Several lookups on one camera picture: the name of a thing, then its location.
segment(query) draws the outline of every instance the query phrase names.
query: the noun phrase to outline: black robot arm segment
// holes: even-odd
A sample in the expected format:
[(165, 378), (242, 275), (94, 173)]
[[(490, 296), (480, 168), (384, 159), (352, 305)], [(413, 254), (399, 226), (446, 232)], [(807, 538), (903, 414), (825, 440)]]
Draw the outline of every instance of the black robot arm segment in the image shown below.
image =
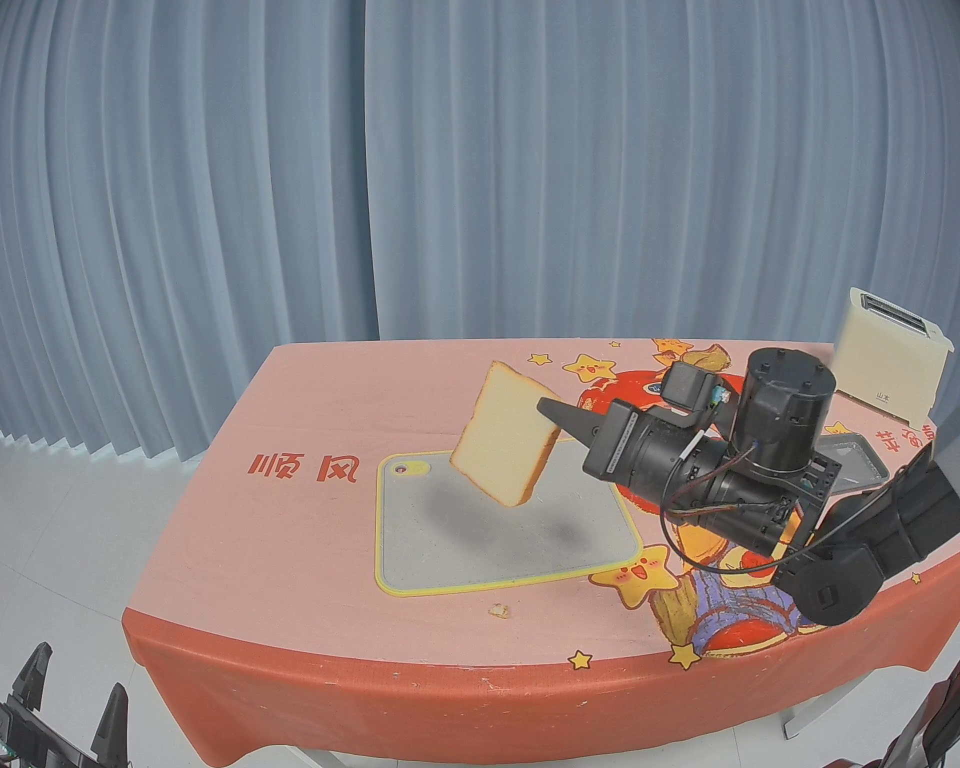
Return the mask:
[[(814, 444), (834, 388), (815, 357), (765, 348), (751, 355), (740, 397), (676, 362), (660, 393), (675, 410), (615, 400), (600, 415), (547, 398), (538, 409), (588, 447), (587, 474), (659, 504), (664, 530), (666, 520), (700, 525), (776, 557), (773, 584), (811, 621), (835, 625), (960, 533), (960, 409), (890, 482), (824, 515), (841, 465)], [(711, 424), (724, 439), (705, 436)]]

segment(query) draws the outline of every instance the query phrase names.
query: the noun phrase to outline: cable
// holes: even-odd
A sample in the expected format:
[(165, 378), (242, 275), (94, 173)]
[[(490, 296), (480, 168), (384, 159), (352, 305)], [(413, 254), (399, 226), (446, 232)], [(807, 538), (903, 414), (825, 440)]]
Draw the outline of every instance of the cable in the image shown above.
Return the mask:
[[(727, 463), (724, 464), (724, 465), (721, 465), (720, 468), (729, 467), (729, 466), (731, 466), (732, 464), (735, 464), (736, 461), (740, 461), (740, 460), (743, 458), (743, 456), (746, 455), (747, 453), (749, 453), (751, 450), (753, 450), (755, 446), (756, 446), (756, 443), (754, 443), (754, 445), (752, 445), (750, 448), (748, 448), (748, 449), (747, 449), (746, 451), (744, 451), (742, 454), (739, 454), (738, 456), (733, 457), (733, 459), (731, 459), (729, 462), (727, 462)], [(673, 476), (674, 476), (674, 474), (676, 474), (677, 469), (680, 468), (680, 464), (681, 464), (681, 463), (682, 463), (682, 462), (677, 462), (676, 464), (674, 464), (673, 468), (670, 469), (670, 473), (667, 475), (667, 478), (666, 478), (666, 485), (665, 485), (664, 488), (663, 488), (663, 495), (666, 495), (666, 490), (670, 487), (670, 481), (673, 480)], [(714, 472), (716, 472), (717, 474), (719, 474), (719, 471), (718, 471), (718, 470), (719, 470), (720, 468), (717, 468)], [(710, 474), (711, 474), (711, 473), (708, 473), (708, 474), (704, 475), (704, 477), (703, 477), (703, 478), (699, 478), (699, 480), (701, 480), (701, 481), (702, 481), (702, 480), (705, 480), (706, 478), (708, 478), (708, 476), (709, 476)], [(864, 503), (864, 505), (863, 505), (862, 507), (860, 507), (860, 509), (858, 509), (858, 510), (857, 510), (856, 512), (854, 512), (852, 515), (850, 515), (846, 520), (844, 520), (843, 522), (841, 522), (839, 525), (837, 525), (836, 528), (833, 528), (833, 529), (827, 531), (820, 539), (814, 541), (814, 542), (811, 543), (811, 544), (808, 544), (808, 545), (805, 546), (805, 547), (801, 547), (801, 548), (798, 549), (796, 552), (793, 552), (792, 554), (787, 555), (787, 556), (784, 557), (784, 558), (780, 558), (779, 560), (773, 560), (773, 561), (771, 561), (770, 563), (765, 563), (765, 564), (763, 564), (763, 565), (754, 565), (753, 567), (750, 567), (750, 568), (714, 568), (714, 567), (711, 566), (711, 565), (704, 565), (704, 564), (702, 564), (702, 563), (697, 563), (697, 561), (693, 560), (692, 558), (687, 557), (686, 554), (685, 554), (685, 552), (683, 552), (683, 551), (680, 549), (680, 547), (677, 545), (677, 543), (676, 543), (675, 541), (673, 541), (673, 537), (670, 536), (670, 532), (667, 530), (666, 510), (665, 510), (664, 507), (663, 507), (663, 498), (662, 498), (662, 497), (660, 498), (660, 529), (663, 531), (663, 535), (666, 537), (666, 542), (670, 545), (670, 548), (677, 554), (677, 556), (678, 556), (681, 560), (683, 560), (687, 565), (691, 565), (692, 567), (697, 568), (698, 570), (703, 570), (703, 571), (706, 571), (707, 573), (716, 573), (716, 574), (718, 574), (718, 575), (720, 575), (720, 576), (724, 576), (724, 575), (727, 575), (727, 576), (737, 576), (737, 575), (740, 575), (740, 574), (758, 573), (758, 572), (761, 571), (761, 570), (767, 570), (768, 568), (775, 568), (775, 567), (777, 567), (777, 566), (779, 566), (779, 565), (783, 565), (784, 563), (789, 563), (789, 562), (792, 561), (792, 560), (796, 560), (796, 559), (799, 558), (800, 556), (805, 555), (807, 552), (810, 552), (810, 551), (813, 550), (814, 548), (820, 546), (822, 543), (824, 543), (824, 541), (827, 541), (827, 540), (829, 540), (830, 538), (832, 538), (833, 536), (836, 536), (836, 534), (838, 534), (840, 531), (842, 531), (844, 528), (846, 528), (848, 525), (850, 525), (854, 520), (856, 520), (858, 517), (860, 517), (861, 515), (863, 515), (867, 510), (869, 510), (872, 506), (874, 506), (874, 504), (876, 504), (879, 499), (883, 498), (884, 492), (886, 492), (886, 490), (887, 490), (891, 485), (893, 485), (893, 483), (896, 482), (896, 481), (901, 477), (901, 475), (902, 475), (902, 472), (901, 472), (901, 471), (898, 471), (898, 472), (890, 479), (889, 482), (885, 483), (884, 485), (882, 485), (882, 486), (880, 486), (878, 489), (876, 489), (876, 490), (874, 491), (874, 495), (871, 496), (869, 499), (867, 499), (867, 501)], [(694, 485), (696, 485), (696, 484), (697, 484), (697, 481), (694, 481), (693, 483), (690, 483), (689, 486), (692, 487), (692, 486), (694, 486)]]

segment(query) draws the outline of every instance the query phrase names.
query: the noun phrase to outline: curtain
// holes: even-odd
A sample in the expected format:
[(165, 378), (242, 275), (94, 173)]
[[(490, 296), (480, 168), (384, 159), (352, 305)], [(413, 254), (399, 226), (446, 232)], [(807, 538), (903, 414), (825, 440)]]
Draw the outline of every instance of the curtain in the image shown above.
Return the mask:
[(851, 285), (960, 343), (958, 93), (950, 0), (8, 0), (0, 431), (186, 458), (277, 344), (832, 341)]
[(187, 458), (273, 346), (376, 337), (363, 13), (0, 6), (0, 429)]
[(856, 286), (960, 345), (958, 45), (955, 2), (369, 0), (381, 335), (834, 341)]

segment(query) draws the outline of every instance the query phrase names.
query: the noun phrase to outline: table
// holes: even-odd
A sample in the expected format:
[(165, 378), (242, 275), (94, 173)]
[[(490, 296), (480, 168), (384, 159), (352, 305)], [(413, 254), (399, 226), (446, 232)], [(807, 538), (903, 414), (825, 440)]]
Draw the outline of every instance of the table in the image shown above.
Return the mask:
[[(656, 517), (634, 503), (646, 570), (423, 596), (378, 586), (381, 462), (451, 450), (492, 360), (599, 410), (614, 396), (657, 401), (677, 359), (738, 386), (760, 346), (276, 348), (140, 579), (123, 617), (133, 656), (211, 766), (270, 744), (487, 764), (622, 752), (782, 711), (879, 667), (928, 668), (960, 619), (960, 541), (830, 629), (805, 622), (763, 574), (728, 584), (684, 572)], [(843, 396), (827, 429), (867, 436), (891, 471), (933, 436)], [(682, 544), (705, 562), (751, 559), (700, 529), (683, 528)]]

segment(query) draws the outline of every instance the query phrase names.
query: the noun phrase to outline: black cylindrical motor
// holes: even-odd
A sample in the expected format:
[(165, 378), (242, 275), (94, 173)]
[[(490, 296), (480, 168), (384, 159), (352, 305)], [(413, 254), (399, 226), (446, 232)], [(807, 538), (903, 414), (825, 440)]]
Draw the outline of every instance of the black cylindrical motor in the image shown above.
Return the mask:
[(733, 422), (731, 456), (759, 443), (744, 461), (771, 473), (804, 469), (836, 389), (833, 373), (799, 349), (758, 349), (747, 361)]

